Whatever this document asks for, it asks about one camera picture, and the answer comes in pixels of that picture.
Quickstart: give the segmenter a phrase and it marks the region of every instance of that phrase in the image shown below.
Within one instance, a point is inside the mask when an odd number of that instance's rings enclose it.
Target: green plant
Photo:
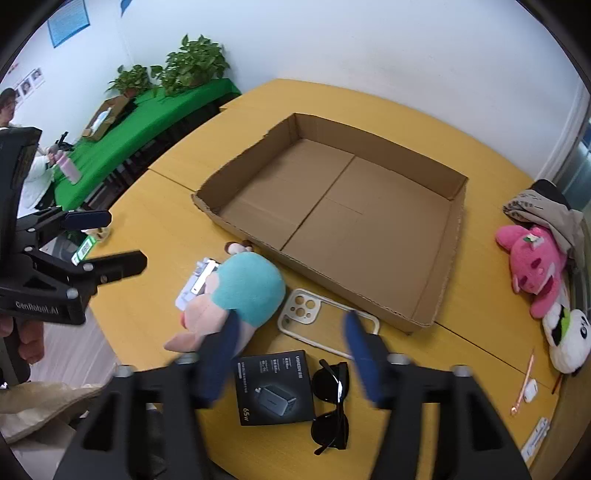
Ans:
[[[179,51],[168,54],[164,67],[150,67],[152,78],[160,81],[164,94],[169,96],[203,85],[214,76],[222,78],[228,68],[230,65],[223,56],[220,44],[213,43],[203,35],[191,41],[185,35]]]
[[[125,93],[127,89],[135,89],[137,94],[147,92],[152,88],[152,82],[148,76],[148,69],[141,65],[134,65],[130,71],[124,69],[121,65],[117,69],[119,76],[115,80],[111,80],[109,90],[119,90],[120,93]]]

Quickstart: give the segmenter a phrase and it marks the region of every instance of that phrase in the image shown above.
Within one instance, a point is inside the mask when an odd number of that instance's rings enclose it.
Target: pink plush toy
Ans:
[[[181,314],[187,331],[170,339],[166,350],[195,351],[206,335],[222,329],[230,310],[235,310],[240,320],[238,353],[281,305],[285,282],[275,265],[254,253],[248,241],[229,242],[225,250],[231,257],[207,277],[205,293],[187,303]]]
[[[531,305],[533,318],[540,319],[556,301],[562,282],[566,254],[560,251],[550,230],[534,226],[503,226],[496,231],[497,243],[509,252],[513,291],[536,295]]]

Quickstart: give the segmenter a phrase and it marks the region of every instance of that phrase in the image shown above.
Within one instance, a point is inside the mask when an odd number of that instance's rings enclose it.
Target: teal plush toy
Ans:
[[[285,297],[285,282],[275,265],[252,251],[249,242],[226,245],[232,256],[208,276],[205,293],[187,304],[181,325],[188,331],[175,335],[164,348],[192,352],[210,333],[221,330],[228,312],[236,310],[241,320],[237,353],[257,328],[279,308]]]

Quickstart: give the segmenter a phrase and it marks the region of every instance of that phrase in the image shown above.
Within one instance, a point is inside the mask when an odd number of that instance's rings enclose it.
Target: pink bottle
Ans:
[[[80,180],[82,174],[80,170],[74,165],[72,159],[68,157],[62,150],[56,153],[56,164],[60,167],[61,172],[70,180],[72,185],[75,185]]]

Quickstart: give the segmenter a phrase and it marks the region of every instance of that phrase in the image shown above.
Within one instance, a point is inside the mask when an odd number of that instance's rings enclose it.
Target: cardboard box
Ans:
[[[270,258],[410,333],[435,321],[466,182],[384,138],[294,113],[193,200]]]
[[[82,136],[84,138],[87,138],[88,140],[98,142],[101,138],[104,137],[104,135],[105,135],[105,133],[107,133],[107,130],[109,129],[109,127],[115,122],[115,120],[117,120],[117,117],[119,116],[119,114],[123,111],[125,106],[130,101],[131,100],[129,98],[127,98],[125,95],[119,95],[119,96],[116,96],[113,98],[109,98],[108,100],[105,100],[101,104],[99,109],[95,112],[95,114],[92,116],[92,118],[90,119],[90,122],[88,122],[88,125],[86,125],[86,128],[82,131]],[[91,132],[92,132],[91,127],[95,123],[96,118],[102,112],[108,110],[109,108],[111,108],[111,112],[109,113],[109,116],[107,118],[105,118],[105,120],[101,123],[100,127],[96,130],[96,132],[93,135],[91,135]]]

